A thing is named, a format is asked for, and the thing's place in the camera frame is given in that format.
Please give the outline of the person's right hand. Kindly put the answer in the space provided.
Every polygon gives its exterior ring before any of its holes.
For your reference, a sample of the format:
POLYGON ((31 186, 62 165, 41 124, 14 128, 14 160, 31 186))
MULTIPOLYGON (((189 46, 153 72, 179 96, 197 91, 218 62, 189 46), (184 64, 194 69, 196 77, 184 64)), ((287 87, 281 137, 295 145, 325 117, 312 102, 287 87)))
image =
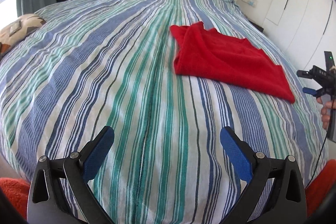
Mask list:
POLYGON ((317 102, 320 105, 323 105, 321 109, 321 120, 322 120, 322 127, 327 130, 329 127, 329 121, 330 121, 330 114, 329 110, 335 109, 335 101, 328 101, 326 103, 322 102, 321 97, 317 98, 317 102))

